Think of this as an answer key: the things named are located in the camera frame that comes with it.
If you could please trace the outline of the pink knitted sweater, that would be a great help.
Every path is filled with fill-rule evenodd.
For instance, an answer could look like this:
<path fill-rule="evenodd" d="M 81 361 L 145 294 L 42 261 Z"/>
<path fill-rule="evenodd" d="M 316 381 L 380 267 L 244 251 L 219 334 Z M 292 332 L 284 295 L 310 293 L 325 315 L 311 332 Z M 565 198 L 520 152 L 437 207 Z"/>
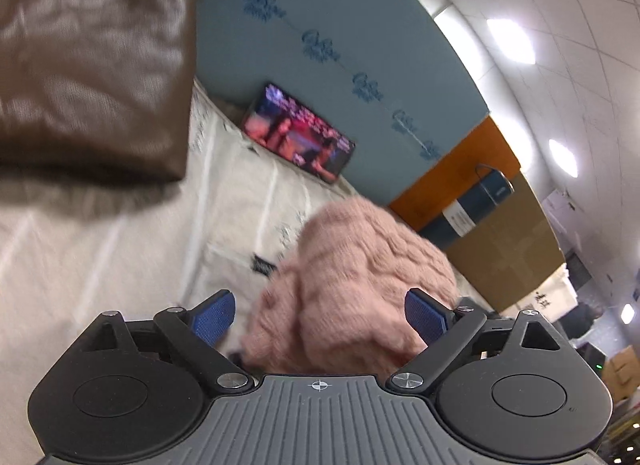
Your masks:
<path fill-rule="evenodd" d="M 449 309 L 460 300 L 430 241 L 361 196 L 326 204 L 254 303 L 242 362 L 268 374 L 386 378 L 426 347 L 405 317 L 409 289 Z"/>

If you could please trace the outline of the smartphone playing video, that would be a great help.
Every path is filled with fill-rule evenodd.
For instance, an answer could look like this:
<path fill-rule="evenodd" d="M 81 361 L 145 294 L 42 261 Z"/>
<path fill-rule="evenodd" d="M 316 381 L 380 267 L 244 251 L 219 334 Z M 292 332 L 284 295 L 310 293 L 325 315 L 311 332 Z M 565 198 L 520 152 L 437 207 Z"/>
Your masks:
<path fill-rule="evenodd" d="M 267 83 L 241 123 L 256 144 L 326 184 L 341 176 L 356 144 L 305 104 Z"/>

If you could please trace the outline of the white printed shopping bag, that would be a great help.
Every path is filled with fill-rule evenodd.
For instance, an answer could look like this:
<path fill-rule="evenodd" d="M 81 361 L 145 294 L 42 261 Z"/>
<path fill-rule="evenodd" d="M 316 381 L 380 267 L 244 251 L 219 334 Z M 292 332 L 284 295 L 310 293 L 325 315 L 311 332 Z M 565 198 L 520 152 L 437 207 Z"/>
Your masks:
<path fill-rule="evenodd" d="M 570 283 L 570 273 L 562 263 L 550 277 L 516 303 L 518 310 L 537 310 L 549 322 L 559 321 L 578 305 L 577 293 Z"/>

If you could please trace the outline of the stacked cardboard boxes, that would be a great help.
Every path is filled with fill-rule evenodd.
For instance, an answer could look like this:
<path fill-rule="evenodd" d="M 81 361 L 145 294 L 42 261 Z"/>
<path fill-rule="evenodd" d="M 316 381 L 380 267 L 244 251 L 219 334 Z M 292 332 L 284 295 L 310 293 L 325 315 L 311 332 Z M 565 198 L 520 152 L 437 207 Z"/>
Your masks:
<path fill-rule="evenodd" d="M 634 347 L 627 346 L 605 361 L 602 381 L 615 404 L 634 394 L 640 385 L 640 363 Z"/>

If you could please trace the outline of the man in dark jacket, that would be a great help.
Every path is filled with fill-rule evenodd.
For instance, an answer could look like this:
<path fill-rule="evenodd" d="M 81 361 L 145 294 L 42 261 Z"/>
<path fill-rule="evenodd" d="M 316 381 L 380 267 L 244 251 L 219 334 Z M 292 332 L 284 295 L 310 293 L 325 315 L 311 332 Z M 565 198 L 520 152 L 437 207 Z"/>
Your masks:
<path fill-rule="evenodd" d="M 592 329 L 594 322 L 602 317 L 605 308 L 580 301 L 576 307 L 568 311 L 559 320 L 566 338 L 569 341 L 577 341 Z"/>

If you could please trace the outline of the dark teal thermos bottle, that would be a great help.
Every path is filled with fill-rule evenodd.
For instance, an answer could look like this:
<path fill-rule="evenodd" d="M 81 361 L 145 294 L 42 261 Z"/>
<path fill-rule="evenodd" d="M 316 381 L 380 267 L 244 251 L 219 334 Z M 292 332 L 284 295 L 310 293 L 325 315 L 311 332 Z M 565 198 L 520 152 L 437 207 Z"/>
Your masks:
<path fill-rule="evenodd" d="M 514 192 L 511 181 L 495 167 L 478 164 L 475 173 L 475 184 L 419 231 L 442 251 L 474 230 Z"/>

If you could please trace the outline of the brown cardboard sheet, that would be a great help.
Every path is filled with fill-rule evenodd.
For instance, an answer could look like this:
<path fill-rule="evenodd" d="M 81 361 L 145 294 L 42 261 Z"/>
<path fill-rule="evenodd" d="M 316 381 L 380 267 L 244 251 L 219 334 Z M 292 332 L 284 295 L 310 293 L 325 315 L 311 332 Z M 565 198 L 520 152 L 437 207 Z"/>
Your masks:
<path fill-rule="evenodd" d="M 477 293 L 501 312 L 525 298 L 565 259 L 534 191 L 525 177 L 514 192 L 446 254 Z"/>

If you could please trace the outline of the blue foam board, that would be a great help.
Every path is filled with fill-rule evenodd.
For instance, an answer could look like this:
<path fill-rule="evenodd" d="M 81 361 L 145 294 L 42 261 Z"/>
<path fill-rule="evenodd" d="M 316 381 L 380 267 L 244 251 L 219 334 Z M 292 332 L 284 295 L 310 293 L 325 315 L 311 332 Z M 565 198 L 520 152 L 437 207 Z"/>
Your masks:
<path fill-rule="evenodd" d="M 267 84 L 356 144 L 344 174 L 387 205 L 486 118 L 418 0 L 198 0 L 196 75 L 246 107 Z"/>

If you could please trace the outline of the orange wooden board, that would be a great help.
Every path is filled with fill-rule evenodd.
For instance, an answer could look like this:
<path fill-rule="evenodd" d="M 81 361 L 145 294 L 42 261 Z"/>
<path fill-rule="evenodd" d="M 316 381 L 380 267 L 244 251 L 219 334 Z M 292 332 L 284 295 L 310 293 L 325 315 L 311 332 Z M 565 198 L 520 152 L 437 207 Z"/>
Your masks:
<path fill-rule="evenodd" d="M 388 208 L 410 228 L 420 231 L 451 202 L 470 190 L 488 166 L 508 179 L 521 169 L 518 158 L 494 120 L 487 116 Z"/>

